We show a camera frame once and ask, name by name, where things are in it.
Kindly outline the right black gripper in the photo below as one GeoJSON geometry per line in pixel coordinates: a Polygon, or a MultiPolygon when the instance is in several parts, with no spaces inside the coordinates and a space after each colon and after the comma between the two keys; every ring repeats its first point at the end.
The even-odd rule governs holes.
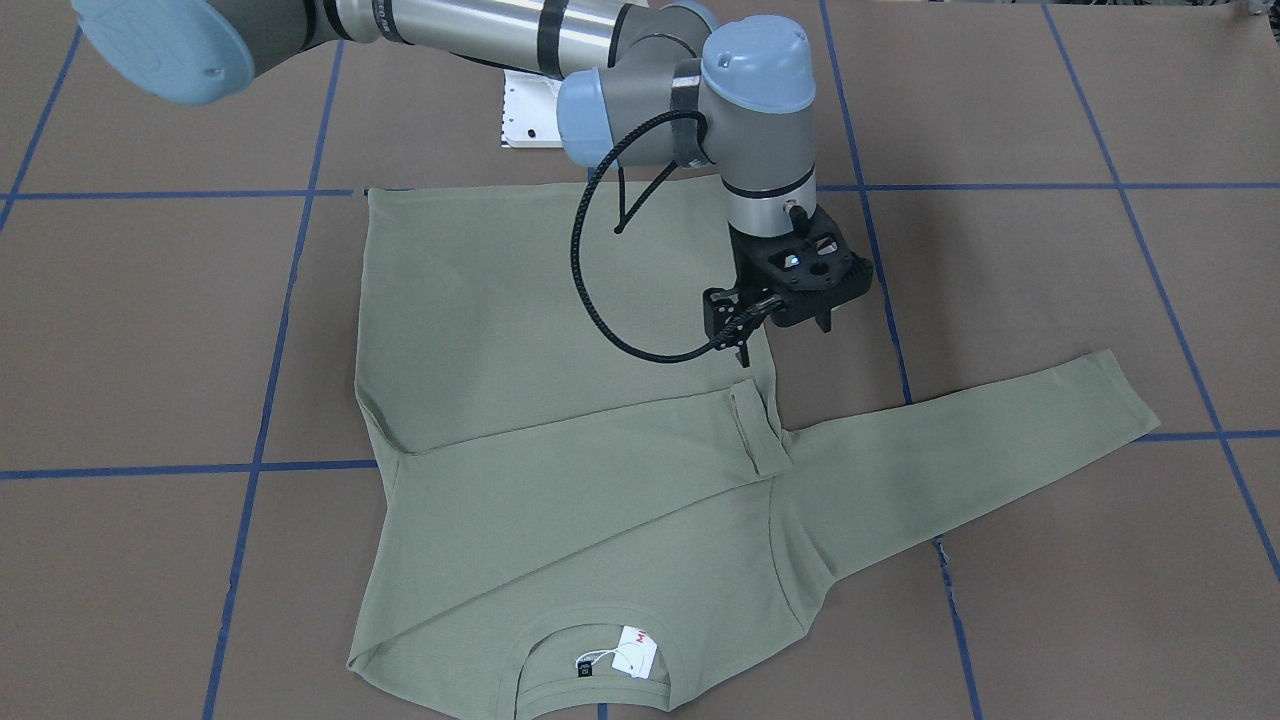
{"type": "MultiPolygon", "coordinates": [[[[874,279],[870,261],[856,255],[831,215],[817,208],[806,219],[801,209],[788,211],[791,231],[760,237],[732,229],[735,288],[748,293],[776,293],[782,306],[768,318],[781,327],[814,320],[822,333],[832,331],[836,307],[865,295],[874,279]]],[[[751,365],[748,338],[733,342],[742,369],[751,365]]]]}

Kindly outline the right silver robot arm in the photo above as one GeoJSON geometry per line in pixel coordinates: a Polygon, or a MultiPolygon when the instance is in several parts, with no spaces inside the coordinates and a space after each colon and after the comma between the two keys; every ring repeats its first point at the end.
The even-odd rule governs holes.
{"type": "Polygon", "coordinates": [[[806,32],[782,15],[721,24],[698,1],[76,1],[81,31],[124,78],[198,106],[238,94],[321,44],[385,40],[554,79],[570,159],[590,169],[570,236],[579,299],[617,348],[686,363],[746,342],[771,319],[831,328],[833,309],[874,275],[817,200],[817,96],[806,32]],[[678,168],[716,167],[736,272],[703,295],[707,342],[677,355],[621,340],[582,278],[588,210],[608,170],[658,167],[648,200],[678,168]]]}

